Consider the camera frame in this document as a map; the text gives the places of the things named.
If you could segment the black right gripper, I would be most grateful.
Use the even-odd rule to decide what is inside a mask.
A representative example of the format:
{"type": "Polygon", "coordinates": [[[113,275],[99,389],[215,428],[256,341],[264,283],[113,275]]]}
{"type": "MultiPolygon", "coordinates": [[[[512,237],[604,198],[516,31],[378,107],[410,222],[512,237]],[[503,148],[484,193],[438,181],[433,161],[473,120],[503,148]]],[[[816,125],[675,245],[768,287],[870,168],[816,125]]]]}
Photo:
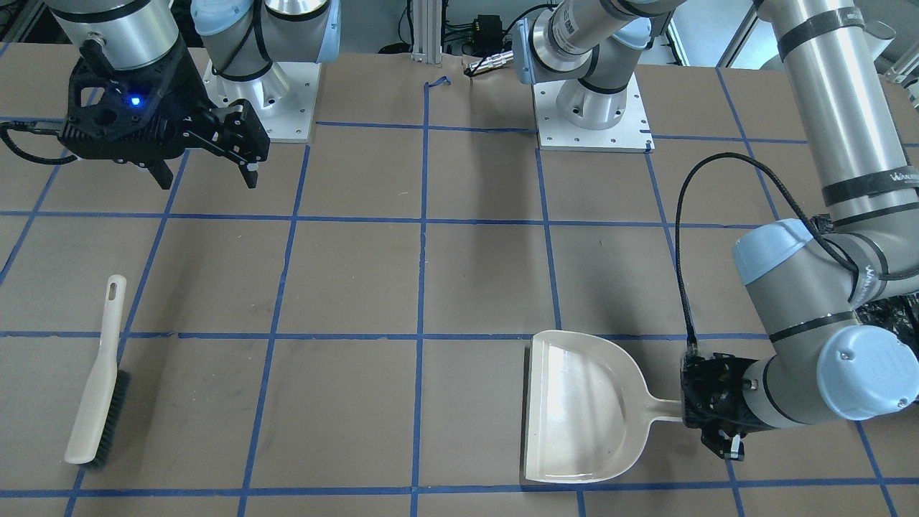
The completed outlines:
{"type": "Polygon", "coordinates": [[[246,186],[256,189],[269,135],[247,99],[215,107],[182,37],[150,65],[132,70],[115,69],[98,40],[87,39],[79,52],[57,136],[75,156],[143,160],[140,167],[170,190],[174,174],[165,159],[203,149],[236,164],[246,186]]]}

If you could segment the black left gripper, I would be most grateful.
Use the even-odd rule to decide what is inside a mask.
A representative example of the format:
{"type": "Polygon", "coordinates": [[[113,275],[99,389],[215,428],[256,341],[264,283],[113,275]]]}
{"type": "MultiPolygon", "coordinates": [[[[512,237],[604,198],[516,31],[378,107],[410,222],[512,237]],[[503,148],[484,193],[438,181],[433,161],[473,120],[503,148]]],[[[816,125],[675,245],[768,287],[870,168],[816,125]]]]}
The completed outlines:
{"type": "Polygon", "coordinates": [[[754,363],[726,353],[709,358],[689,354],[683,360],[683,422],[690,429],[701,429],[700,442],[722,460],[744,461],[742,439],[746,433],[765,429],[744,399],[744,374],[754,363]]]}

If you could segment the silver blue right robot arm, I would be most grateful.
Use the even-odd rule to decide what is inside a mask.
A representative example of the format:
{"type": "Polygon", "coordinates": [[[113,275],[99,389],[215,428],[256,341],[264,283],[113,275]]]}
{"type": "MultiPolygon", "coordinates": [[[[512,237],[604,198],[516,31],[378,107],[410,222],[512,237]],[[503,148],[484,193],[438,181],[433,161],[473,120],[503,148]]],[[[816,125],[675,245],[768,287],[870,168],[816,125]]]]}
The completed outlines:
{"type": "Polygon", "coordinates": [[[249,189],[280,141],[309,130],[313,102],[297,81],[306,67],[337,59],[338,1],[193,1],[190,16],[209,53],[198,72],[167,1],[50,1],[79,60],[65,118],[50,128],[79,159],[134,164],[161,189],[167,162],[203,149],[233,162],[249,189]]]}

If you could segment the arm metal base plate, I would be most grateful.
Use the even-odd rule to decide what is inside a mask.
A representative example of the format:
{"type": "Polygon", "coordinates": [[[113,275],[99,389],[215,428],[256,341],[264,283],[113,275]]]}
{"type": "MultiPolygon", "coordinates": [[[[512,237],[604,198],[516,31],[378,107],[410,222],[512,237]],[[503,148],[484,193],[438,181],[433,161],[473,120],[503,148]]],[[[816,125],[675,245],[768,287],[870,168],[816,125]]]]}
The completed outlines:
{"type": "Polygon", "coordinates": [[[220,107],[247,99],[272,143],[304,144],[311,136],[323,68],[321,63],[276,62],[261,78],[234,82],[208,67],[203,83],[220,107]]]}
{"type": "Polygon", "coordinates": [[[543,151],[649,153],[656,149],[637,76],[627,88],[600,94],[577,80],[532,85],[543,151]]]}

